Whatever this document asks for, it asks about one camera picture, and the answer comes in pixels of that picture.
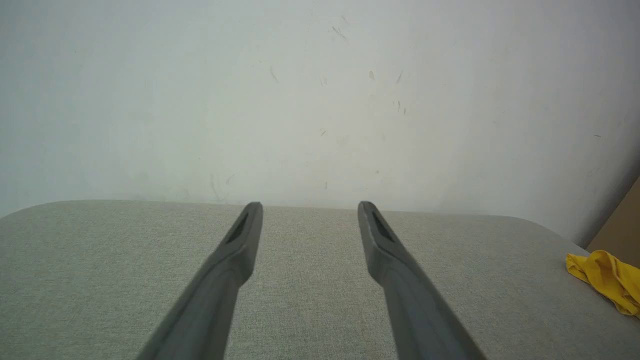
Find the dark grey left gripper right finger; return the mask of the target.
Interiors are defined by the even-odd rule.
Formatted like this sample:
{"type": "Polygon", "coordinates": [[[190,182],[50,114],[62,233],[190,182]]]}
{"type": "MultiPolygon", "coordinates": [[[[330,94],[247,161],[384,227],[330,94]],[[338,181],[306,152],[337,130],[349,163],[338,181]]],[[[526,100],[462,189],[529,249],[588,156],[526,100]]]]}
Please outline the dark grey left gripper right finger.
{"type": "Polygon", "coordinates": [[[374,203],[358,205],[371,278],[382,288],[398,360],[487,360],[374,203]]]}

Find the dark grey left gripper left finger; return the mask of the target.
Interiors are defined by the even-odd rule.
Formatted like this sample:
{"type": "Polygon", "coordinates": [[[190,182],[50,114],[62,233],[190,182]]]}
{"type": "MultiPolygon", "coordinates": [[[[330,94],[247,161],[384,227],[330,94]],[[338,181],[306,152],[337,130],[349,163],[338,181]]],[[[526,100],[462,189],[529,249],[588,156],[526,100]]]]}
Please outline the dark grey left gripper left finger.
{"type": "Polygon", "coordinates": [[[248,203],[135,360],[224,360],[238,292],[253,274],[263,206],[248,203]]]}

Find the yellow T-shirt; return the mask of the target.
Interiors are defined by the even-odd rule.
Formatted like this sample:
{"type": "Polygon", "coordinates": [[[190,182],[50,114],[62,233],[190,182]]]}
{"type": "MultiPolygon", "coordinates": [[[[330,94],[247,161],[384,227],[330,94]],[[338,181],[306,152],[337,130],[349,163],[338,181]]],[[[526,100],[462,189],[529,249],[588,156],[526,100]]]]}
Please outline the yellow T-shirt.
{"type": "Polygon", "coordinates": [[[640,319],[640,268],[595,250],[588,256],[567,253],[566,269],[610,300],[618,312],[640,319]]]}

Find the brown cardboard panel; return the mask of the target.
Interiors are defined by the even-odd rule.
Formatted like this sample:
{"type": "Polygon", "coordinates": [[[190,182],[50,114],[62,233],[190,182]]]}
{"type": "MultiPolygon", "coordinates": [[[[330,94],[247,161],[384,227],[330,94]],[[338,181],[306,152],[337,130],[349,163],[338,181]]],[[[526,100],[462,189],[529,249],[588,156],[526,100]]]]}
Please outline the brown cardboard panel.
{"type": "Polygon", "coordinates": [[[640,269],[640,177],[588,244],[587,250],[606,251],[640,269]]]}

